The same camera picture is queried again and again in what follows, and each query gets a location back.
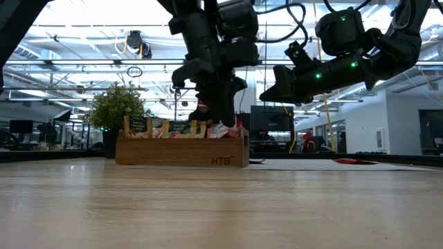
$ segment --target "snack bag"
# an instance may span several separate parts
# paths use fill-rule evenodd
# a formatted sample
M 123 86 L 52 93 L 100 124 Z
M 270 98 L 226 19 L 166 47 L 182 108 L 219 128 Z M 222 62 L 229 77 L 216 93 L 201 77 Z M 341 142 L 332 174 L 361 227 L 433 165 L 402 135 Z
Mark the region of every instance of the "snack bag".
M 150 138 L 161 138 L 163 135 L 163 121 L 162 118 L 152 118 L 152 136 Z
M 126 138 L 148 138 L 148 122 L 145 117 L 123 117 Z
M 197 121 L 170 121 L 166 138 L 193 138 L 197 132 Z
M 219 123 L 208 129 L 208 138 L 236 138 L 238 136 L 237 116 L 235 117 L 235 125 L 232 128 Z

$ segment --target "ceiling light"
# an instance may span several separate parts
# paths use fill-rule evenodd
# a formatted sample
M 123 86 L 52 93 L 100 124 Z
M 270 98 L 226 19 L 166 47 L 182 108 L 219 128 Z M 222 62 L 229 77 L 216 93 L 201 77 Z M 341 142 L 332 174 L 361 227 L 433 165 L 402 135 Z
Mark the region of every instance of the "ceiling light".
M 91 108 L 89 108 L 89 107 L 74 107 L 74 108 L 82 110 L 82 111 L 90 111 L 91 110 Z
M 303 111 L 303 110 L 296 110 L 294 113 L 320 113 L 320 111 Z
M 363 100 L 328 100 L 328 102 L 331 103 L 358 103 L 362 102 Z
M 83 99 L 48 99 L 49 101 L 83 101 Z
M 89 60 L 89 59 L 80 59 L 80 60 L 53 60 L 51 61 L 56 65 L 113 65 L 114 61 L 110 59 L 103 60 Z
M 62 107 L 68 107 L 68 108 L 71 108 L 71 107 L 72 107 L 72 106 L 70 106 L 69 104 L 66 104 L 66 103 L 63 103 L 63 102 L 55 101 L 54 103 L 56 103 L 56 104 L 58 104 L 58 105 L 61 105 Z
M 37 99 L 37 98 L 10 98 L 7 99 L 9 101 L 43 101 L 44 99 Z
M 363 100 L 328 100 L 327 103 L 357 103 Z M 314 103 L 324 102 L 323 100 L 313 100 Z
M 309 115 L 309 114 L 307 114 L 307 115 L 294 115 L 294 117 L 295 118 L 297 118 L 297 117 L 308 118 L 308 117 L 320 117 L 320 115 L 314 115 L 314 114 Z
M 51 94 L 45 93 L 43 91 L 38 90 L 19 90 L 20 93 L 26 93 L 29 95 L 34 95 L 37 97 L 53 97 Z
M 6 65 L 45 65 L 45 61 L 37 59 L 8 60 Z
M 182 59 L 124 59 L 120 61 L 121 64 L 131 64 L 131 65 L 164 65 L 164 64 L 178 64 L 182 65 Z
M 443 66 L 443 62 L 424 62 L 420 61 L 415 64 L 416 66 Z
M 293 66 L 292 61 L 290 60 L 266 60 L 263 61 L 265 65 L 290 65 Z

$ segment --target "wooden table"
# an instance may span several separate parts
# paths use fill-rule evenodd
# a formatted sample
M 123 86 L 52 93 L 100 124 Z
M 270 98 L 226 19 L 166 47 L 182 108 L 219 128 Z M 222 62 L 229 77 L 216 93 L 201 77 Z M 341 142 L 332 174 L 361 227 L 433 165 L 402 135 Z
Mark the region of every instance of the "wooden table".
M 441 249 L 442 172 L 0 165 L 0 248 Z

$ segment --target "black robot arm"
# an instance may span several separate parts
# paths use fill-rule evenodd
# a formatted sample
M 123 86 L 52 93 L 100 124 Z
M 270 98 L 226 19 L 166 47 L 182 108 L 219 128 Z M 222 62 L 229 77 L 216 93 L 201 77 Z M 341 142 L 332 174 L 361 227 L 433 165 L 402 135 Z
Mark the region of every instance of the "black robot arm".
M 431 0 L 401 0 L 384 35 L 376 28 L 365 32 L 357 10 L 349 8 L 325 15 L 316 25 L 316 34 L 325 53 L 336 58 L 322 63 L 309 58 L 297 42 L 290 44 L 285 54 L 296 67 L 274 66 L 275 85 L 260 99 L 306 104 L 315 95 L 360 82 L 370 90 L 377 81 L 413 67 L 422 46 L 420 26 L 430 4 Z M 374 48 L 378 53 L 368 55 Z
M 174 87 L 185 80 L 195 82 L 201 99 L 225 125 L 232 127 L 234 95 L 247 87 L 235 77 L 234 68 L 255 66 L 258 62 L 255 38 L 257 15 L 251 0 L 231 0 L 217 4 L 205 0 L 158 0 L 172 14 L 169 22 L 173 35 L 181 33 L 188 49 L 186 62 L 172 74 Z M 242 34 L 225 27 L 235 27 Z

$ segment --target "wooden box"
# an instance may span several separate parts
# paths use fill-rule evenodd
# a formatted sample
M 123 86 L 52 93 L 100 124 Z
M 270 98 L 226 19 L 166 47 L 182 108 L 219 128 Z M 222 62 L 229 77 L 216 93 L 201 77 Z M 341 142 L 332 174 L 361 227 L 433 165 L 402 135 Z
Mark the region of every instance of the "wooden box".
M 235 167 L 249 164 L 248 131 L 239 138 L 118 138 L 121 165 Z

